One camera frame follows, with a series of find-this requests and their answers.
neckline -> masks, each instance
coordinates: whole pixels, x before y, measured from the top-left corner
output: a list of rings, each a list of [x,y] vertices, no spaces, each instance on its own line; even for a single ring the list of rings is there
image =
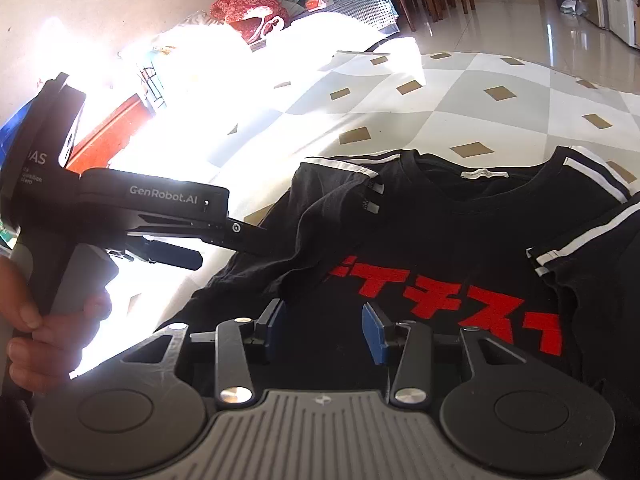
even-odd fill
[[[400,164],[407,179],[414,186],[418,186],[429,193],[430,201],[436,200],[441,206],[458,212],[483,212],[491,211],[499,208],[517,205],[521,200],[530,198],[542,185],[552,179],[562,169],[564,159],[567,157],[568,148],[558,146],[551,158],[537,166],[528,167],[500,167],[487,168],[490,171],[506,171],[510,173],[535,173],[535,175],[522,186],[518,186],[506,192],[498,193],[490,196],[482,196],[463,202],[454,200],[447,196],[439,186],[434,184],[420,170],[417,159],[421,156],[417,150],[405,151],[400,156]],[[453,162],[449,162],[437,155],[432,156],[436,163],[452,173],[460,174],[463,171],[476,171],[478,168],[466,168]]]

checkered blanket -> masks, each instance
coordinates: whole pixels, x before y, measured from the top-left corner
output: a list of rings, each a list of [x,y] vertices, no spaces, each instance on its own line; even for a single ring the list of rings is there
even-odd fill
[[[394,16],[394,8],[388,0],[337,0],[332,6],[325,9],[303,12],[296,17],[296,20],[318,12],[338,12],[370,25],[375,30],[395,25],[397,19]]]

red lettering on shirt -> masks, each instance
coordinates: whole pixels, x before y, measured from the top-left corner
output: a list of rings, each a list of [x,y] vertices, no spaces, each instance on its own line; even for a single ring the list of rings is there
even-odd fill
[[[511,321],[506,316],[516,310],[524,300],[484,290],[484,288],[473,285],[469,286],[467,296],[473,300],[482,301],[487,306],[480,312],[473,314],[473,316],[463,319],[458,324],[460,326],[478,326],[484,330],[491,331],[493,335],[503,341],[513,344]]]
[[[330,270],[329,274],[344,278],[349,273],[349,267],[345,267],[345,266],[353,265],[355,261],[356,261],[356,256],[347,256],[342,261],[342,265],[338,265],[337,267],[335,267],[335,269]]]
[[[404,283],[409,277],[408,270],[389,269],[367,264],[355,264],[351,269],[351,276],[364,278],[366,281],[358,293],[367,298],[375,298],[387,282]]]
[[[423,290],[408,286],[402,294],[405,298],[417,303],[411,310],[415,316],[431,319],[436,310],[457,310],[460,308],[460,300],[448,298],[452,294],[459,293],[460,283],[438,282],[418,274],[415,285]]]
[[[526,312],[522,327],[542,330],[542,338],[540,338],[541,352],[557,356],[562,355],[562,332],[558,314]]]

metal screw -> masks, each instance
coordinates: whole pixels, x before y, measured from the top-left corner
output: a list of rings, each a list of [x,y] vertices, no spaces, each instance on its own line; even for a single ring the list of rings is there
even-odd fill
[[[328,404],[329,402],[331,402],[331,397],[329,397],[326,394],[323,395],[318,395],[314,401],[318,404],[320,404],[321,406],[324,406],[325,404]]]
[[[402,388],[394,395],[398,402],[403,404],[419,404],[427,398],[427,393],[420,388]]]
[[[227,404],[242,404],[247,402],[254,393],[243,386],[232,386],[231,388],[225,388],[220,392],[220,400]]]

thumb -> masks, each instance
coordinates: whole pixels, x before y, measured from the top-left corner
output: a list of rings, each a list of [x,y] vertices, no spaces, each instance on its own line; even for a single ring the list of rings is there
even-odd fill
[[[0,256],[0,316],[21,332],[31,332],[42,324],[24,277],[4,256]]]

